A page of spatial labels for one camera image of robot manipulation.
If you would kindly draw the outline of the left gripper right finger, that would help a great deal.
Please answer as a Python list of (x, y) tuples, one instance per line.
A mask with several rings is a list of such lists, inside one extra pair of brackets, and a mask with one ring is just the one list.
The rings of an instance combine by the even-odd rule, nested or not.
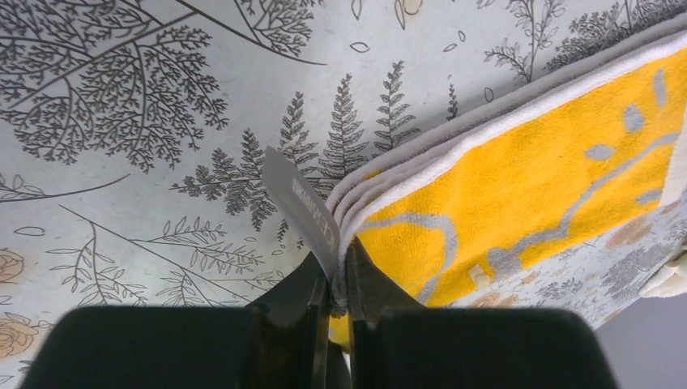
[(593, 331), (549, 308), (428, 308), (346, 253), (353, 388), (614, 388)]

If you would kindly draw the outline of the yellow white towel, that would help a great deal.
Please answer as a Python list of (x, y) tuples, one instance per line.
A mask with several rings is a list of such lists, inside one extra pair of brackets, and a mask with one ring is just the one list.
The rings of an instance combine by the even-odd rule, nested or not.
[(262, 183), (310, 248), (334, 316), (354, 271), (447, 306), (686, 191), (686, 16), (452, 119), (321, 199), (269, 147)]

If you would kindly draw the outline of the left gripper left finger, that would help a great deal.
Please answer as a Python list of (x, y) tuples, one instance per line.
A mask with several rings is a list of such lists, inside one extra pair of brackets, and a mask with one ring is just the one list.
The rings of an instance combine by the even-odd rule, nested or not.
[(241, 308), (78, 308), (50, 332), (22, 387), (322, 388), (327, 299), (309, 255)]

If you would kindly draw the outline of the cream crumpled towel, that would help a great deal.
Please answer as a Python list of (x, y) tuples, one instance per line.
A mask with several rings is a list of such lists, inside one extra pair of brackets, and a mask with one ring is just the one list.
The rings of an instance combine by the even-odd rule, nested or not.
[(686, 293), (686, 253), (666, 262), (639, 290), (642, 298), (668, 298)]

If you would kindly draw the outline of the floral tablecloth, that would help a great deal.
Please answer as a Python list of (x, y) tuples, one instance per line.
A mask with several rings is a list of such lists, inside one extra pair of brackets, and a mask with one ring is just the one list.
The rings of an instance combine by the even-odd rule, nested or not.
[(266, 145), (321, 195), (683, 1), (4, 1), (1, 385), (79, 305), (242, 305), (304, 246)]

